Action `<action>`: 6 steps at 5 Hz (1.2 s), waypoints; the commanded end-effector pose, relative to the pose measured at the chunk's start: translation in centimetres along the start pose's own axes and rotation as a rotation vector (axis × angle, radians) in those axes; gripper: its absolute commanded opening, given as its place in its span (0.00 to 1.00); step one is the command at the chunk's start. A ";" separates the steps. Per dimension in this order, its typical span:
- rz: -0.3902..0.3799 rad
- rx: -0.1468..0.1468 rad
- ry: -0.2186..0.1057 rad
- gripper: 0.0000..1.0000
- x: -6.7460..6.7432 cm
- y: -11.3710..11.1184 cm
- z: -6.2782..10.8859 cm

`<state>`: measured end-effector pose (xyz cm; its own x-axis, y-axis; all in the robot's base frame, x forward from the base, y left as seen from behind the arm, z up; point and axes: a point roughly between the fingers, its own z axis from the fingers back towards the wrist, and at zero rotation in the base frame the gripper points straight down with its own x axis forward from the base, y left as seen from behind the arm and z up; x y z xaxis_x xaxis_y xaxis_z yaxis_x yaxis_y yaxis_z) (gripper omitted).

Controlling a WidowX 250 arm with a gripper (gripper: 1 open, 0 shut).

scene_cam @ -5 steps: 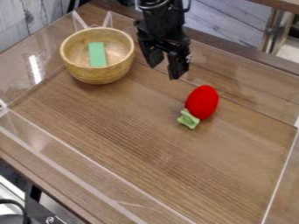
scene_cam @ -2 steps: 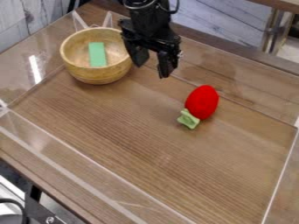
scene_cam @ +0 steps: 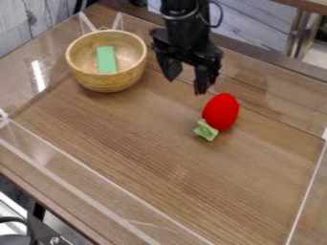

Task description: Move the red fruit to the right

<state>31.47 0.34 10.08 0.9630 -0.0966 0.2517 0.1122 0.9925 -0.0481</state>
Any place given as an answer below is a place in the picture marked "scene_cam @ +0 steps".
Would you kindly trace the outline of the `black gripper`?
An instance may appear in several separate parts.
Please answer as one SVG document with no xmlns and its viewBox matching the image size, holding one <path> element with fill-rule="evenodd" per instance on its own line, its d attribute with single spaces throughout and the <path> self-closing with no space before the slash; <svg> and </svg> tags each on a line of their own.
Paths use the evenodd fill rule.
<svg viewBox="0 0 327 245">
<path fill-rule="evenodd" d="M 155 28 L 150 31 L 154 38 L 152 49 L 163 70 L 164 77 L 174 81 L 183 71 L 182 63 L 195 67 L 194 91 L 203 95 L 215 84 L 220 75 L 223 51 L 210 37 L 200 37 L 195 44 L 186 41 L 174 44 L 167 30 Z"/>
</svg>

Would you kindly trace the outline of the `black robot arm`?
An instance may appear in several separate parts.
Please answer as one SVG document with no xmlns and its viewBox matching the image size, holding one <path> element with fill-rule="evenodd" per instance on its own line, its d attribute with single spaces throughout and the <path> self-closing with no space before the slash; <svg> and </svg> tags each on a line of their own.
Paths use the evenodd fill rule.
<svg viewBox="0 0 327 245">
<path fill-rule="evenodd" d="M 194 67 L 194 92 L 204 94 L 215 84 L 223 67 L 223 50 L 210 38 L 223 22 L 223 8 L 216 0 L 162 0 L 164 27 L 154 28 L 152 49 L 164 77 L 174 81 L 183 64 Z"/>
</svg>

